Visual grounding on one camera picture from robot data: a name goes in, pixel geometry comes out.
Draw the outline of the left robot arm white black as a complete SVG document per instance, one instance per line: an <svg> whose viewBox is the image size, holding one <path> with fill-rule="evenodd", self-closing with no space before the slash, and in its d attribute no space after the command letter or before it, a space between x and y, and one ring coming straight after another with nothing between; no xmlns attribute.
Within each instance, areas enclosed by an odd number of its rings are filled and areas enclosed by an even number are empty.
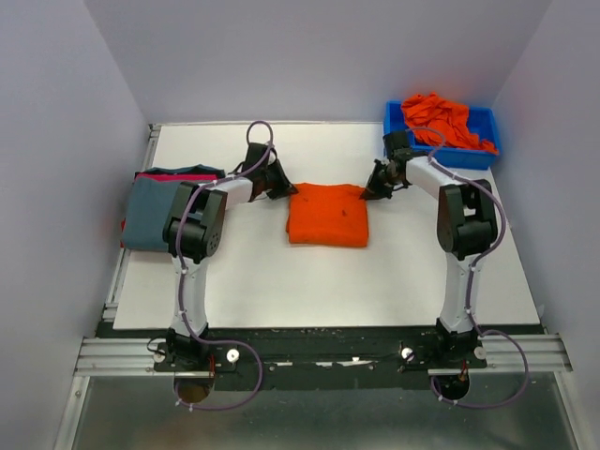
<svg viewBox="0 0 600 450"><path fill-rule="evenodd" d="M186 337L175 350L175 358L184 368L196 370L207 361L208 349L195 337L208 325L208 261L218 250L226 212L262 194L278 200L296 192L274 146L255 142L248 145L246 159L234 172L208 183L183 182L176 189L162 237L177 278L170 331Z"/></svg>

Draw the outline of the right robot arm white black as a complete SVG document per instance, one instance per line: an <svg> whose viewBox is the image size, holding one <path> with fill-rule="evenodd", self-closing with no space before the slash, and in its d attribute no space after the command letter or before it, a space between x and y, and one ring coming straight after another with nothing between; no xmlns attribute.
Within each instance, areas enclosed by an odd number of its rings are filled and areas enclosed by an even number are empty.
<svg viewBox="0 0 600 450"><path fill-rule="evenodd" d="M375 160L361 194L364 200L390 199L397 190L416 186L438 202L437 239L446 254L446 281L438 318L448 334L477 328L474 311L482 261L502 242L506 217L491 184L472 180L445 168L435 152L414 150L412 130L383 136L385 160Z"/></svg>

